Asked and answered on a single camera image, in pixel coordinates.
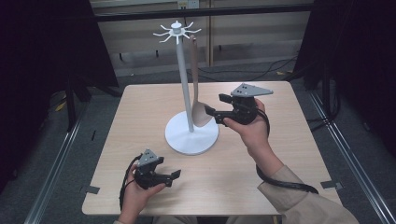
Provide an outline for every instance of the person's right hand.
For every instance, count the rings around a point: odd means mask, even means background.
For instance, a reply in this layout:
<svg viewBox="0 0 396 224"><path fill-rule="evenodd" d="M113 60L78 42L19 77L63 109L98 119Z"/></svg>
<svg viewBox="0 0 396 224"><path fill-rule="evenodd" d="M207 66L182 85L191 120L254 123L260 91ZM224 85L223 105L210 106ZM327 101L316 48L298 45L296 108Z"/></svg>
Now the person's right hand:
<svg viewBox="0 0 396 224"><path fill-rule="evenodd" d="M260 110L265 111L265 106L260 100L256 99L256 104ZM283 162L274 154L270 147L267 123L262 117L257 116L247 125L240 124L229 118L225 118L223 121L228 127L241 135L248 154L265 175L271 176L283 167Z"/></svg>
<svg viewBox="0 0 396 224"><path fill-rule="evenodd" d="M258 99L255 100L257 107L265 112L264 104ZM268 143L267 123L262 117L257 116L247 125L240 124L229 118L225 118L224 123L241 135L242 141L247 147L247 151L251 157L254 157L257 151L270 148Z"/></svg>

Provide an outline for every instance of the metal rail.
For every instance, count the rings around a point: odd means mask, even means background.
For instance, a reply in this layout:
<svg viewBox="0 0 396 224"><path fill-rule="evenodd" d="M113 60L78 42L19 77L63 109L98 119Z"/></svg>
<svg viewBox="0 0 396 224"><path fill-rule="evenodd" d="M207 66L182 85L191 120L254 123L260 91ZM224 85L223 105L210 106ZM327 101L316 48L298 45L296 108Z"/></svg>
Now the metal rail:
<svg viewBox="0 0 396 224"><path fill-rule="evenodd" d="M188 17L205 17L205 16L227 16L242 14L264 14L264 13L281 13L281 12L302 12L314 10L326 10L333 7L341 7L344 4L326 3L326 4L294 4L294 5L275 5L275 6L257 6L257 7L209 7L185 10L164 10L164 11L146 11L133 13L103 13L87 17L66 17L53 18L56 21L138 21L164 18L188 18Z"/></svg>
<svg viewBox="0 0 396 224"><path fill-rule="evenodd" d="M44 182L43 186L41 187L38 196L35 198L35 202L32 208L30 209L27 218L24 221L24 224L40 223L40 220L43 217L47 205L50 201L50 196L52 195L52 192L55 189L56 182L59 178L62 168L64 167L64 162L67 159L67 155L70 151L70 147L72 146L76 138L79 125L81 123L81 119L84 116L87 107L88 107L88 103L84 103L79 113L76 124L74 125L72 130L69 133L67 133L64 142L61 146L61 149L59 150L59 153L55 159L55 162L52 164L47 179Z"/></svg>
<svg viewBox="0 0 396 224"><path fill-rule="evenodd" d="M316 93L311 92L311 99L315 105L315 108L319 112L320 116L323 119L326 119L326 113L322 108L322 102ZM366 174L363 167L359 163L358 159L355 157L355 154L351 150L347 140L341 134L340 130L338 129L335 122L330 121L327 123L327 128L332 135L335 143L338 146L341 154L343 154L346 163L348 164L349 168L351 169L353 175L358 180L359 184L361 185L362 190L367 196L367 199L370 201L371 205L373 206L374 210L378 214L379 218L381 219L382 223L396 223L396 219L394 215L390 212L390 209L385 202L382 195L379 193L378 189L375 187L374 183L371 181L370 177Z"/></svg>

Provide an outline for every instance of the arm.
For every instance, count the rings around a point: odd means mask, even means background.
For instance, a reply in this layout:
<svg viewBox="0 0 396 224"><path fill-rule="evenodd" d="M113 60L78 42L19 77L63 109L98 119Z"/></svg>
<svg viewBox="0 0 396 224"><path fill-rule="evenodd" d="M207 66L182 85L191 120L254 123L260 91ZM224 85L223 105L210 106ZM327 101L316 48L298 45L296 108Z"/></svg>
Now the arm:
<svg viewBox="0 0 396 224"><path fill-rule="evenodd" d="M128 175L127 183L130 183L123 197L122 211L118 221L114 223L133 224L139 216L139 213L146 207L149 198L165 188L165 184L159 184L149 189L142 189L134 182L133 170L136 169L134 164Z"/></svg>
<svg viewBox="0 0 396 224"><path fill-rule="evenodd" d="M264 104L256 99L259 109L265 111ZM303 181L275 155L268 143L267 124L258 116L248 125L232 119L224 123L241 135L248 154L266 176L273 179L303 183ZM284 189L262 183L259 190L282 214L283 223L358 223L343 206L317 194L295 189Z"/></svg>

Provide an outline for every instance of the white mug tree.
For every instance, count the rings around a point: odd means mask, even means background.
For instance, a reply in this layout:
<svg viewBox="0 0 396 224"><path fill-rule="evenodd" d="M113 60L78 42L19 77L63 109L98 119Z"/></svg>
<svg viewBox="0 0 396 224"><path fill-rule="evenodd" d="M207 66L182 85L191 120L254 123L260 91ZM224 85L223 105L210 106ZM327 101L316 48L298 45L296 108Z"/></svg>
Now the white mug tree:
<svg viewBox="0 0 396 224"><path fill-rule="evenodd" d="M187 30L192 24L193 22L183 28L181 23L176 21L171 25L171 29L161 25L168 32L161 35L154 34L157 36L169 35L165 40L160 41L160 43L166 42L171 37L176 38L178 70L180 72L186 110L174 115L168 121L165 128L165 139L172 149L185 155L198 155L206 152L213 146L219 135L219 126L214 119L210 120L203 127L197 127L193 125L191 118L189 84L184 60L183 41L181 41L181 38L184 36L190 39L186 33L197 33L201 31L201 29L197 31Z"/></svg>

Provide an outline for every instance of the white round base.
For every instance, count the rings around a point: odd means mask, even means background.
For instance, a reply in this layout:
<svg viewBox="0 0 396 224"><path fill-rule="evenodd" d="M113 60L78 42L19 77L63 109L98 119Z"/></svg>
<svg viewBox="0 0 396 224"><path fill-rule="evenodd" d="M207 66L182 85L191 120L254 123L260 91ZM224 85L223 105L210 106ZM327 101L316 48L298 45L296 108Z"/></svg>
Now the white round base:
<svg viewBox="0 0 396 224"><path fill-rule="evenodd" d="M198 155L210 149L219 136L219 125L211 119L204 127L194 127L189 131L186 111L174 115L165 128L165 138L169 146L185 155Z"/></svg>

